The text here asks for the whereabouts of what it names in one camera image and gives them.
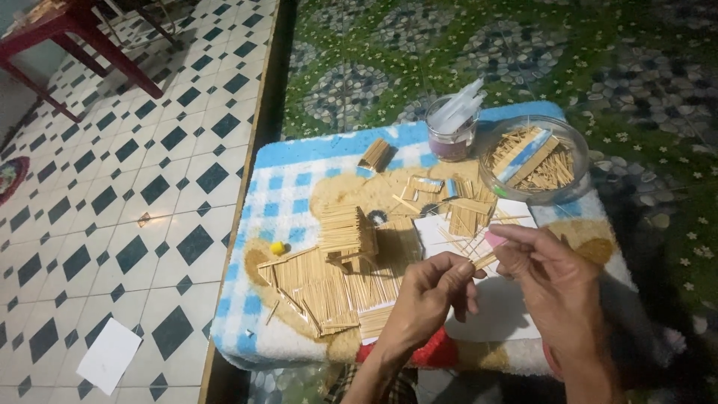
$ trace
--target blue checkered pattern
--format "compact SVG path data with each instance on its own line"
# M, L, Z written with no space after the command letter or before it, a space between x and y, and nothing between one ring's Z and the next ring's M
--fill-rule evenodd
M481 118L483 121L497 121L525 114L548 115L559 119L564 117L556 104L539 101L486 109ZM426 133L426 124L419 122L279 142L269 144L259 151L212 327L215 344L227 360L244 369L296 366L297 360L326 360L324 344L300 336L281 321L264 325L263 320L269 308L262 305L244 271L246 242L259 237L268 242L288 242L294 251L313 247L319 234L319 223L309 211L314 185L323 178L341 173L370 177L372 172L356 164L366 148L378 137L398 149L387 170L411 166L431 167L437 164L437 159L429 151ZM565 219L567 215L606 219L595 191L561 208L535 208L533 214L539 225ZM623 261L614 270L628 273ZM508 348L513 344L517 344L517 353L528 347L533 347L532 352L541 349L540 343L516 340L506 343L507 350L510 351Z

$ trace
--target white paper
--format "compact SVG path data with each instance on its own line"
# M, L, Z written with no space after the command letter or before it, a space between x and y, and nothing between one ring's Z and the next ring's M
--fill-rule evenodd
M110 318L80 362L77 374L112 395L141 342L142 338Z
M496 207L501 209L506 216L529 216L517 220L522 226L536 227L536 222L531 217L525 203L499 199ZM417 219L414 221L414 226L424 245L424 258L433 257L444 251L465 255L439 233L439 227L446 231L449 230L448 218L445 219L444 215ZM482 240L481 234L469 243L469 247L465 247L465 245L470 239L458 236L454 238L459 240L459 245L462 248L470 251L470 258L473 260L491 251L491 246L487 241ZM473 342L540 338L539 330L536 329L533 319L526 310L518 283L498 275L495 272L497 266L498 262L488 266L486 278L474 279L474 284L477 285L479 306L479 313L476 316L467 313L466 323L460 323L454 318L453 311L449 312L444 327L451 338Z

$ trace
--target yellow object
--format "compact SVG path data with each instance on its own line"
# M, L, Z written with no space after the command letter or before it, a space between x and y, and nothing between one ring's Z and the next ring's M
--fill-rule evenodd
M269 251L274 255L282 255L286 250L283 242L274 242L269 246Z

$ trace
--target hand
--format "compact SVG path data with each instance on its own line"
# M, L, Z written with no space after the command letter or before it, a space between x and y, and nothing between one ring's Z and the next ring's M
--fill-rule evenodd
M411 355L444 324L449 305L454 306L454 316L461 322L466 321L467 310L478 313L472 276L481 279L486 272L477 271L468 258L451 252L409 265L376 348Z
M600 268L548 229L495 224L489 230L508 240L494 249L498 273L521 284L526 308L559 364L603 355Z

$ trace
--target plaid pants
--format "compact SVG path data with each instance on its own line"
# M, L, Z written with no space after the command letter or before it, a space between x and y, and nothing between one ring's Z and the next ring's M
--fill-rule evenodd
M324 397L325 403L340 404L344 395L349 390L354 376L359 370L359 365L347 364L339 372L337 381L329 388L329 392ZM417 373L416 369L402 369L395 378L389 382L384 392L384 396L379 403L381 404L416 404L416 387Z

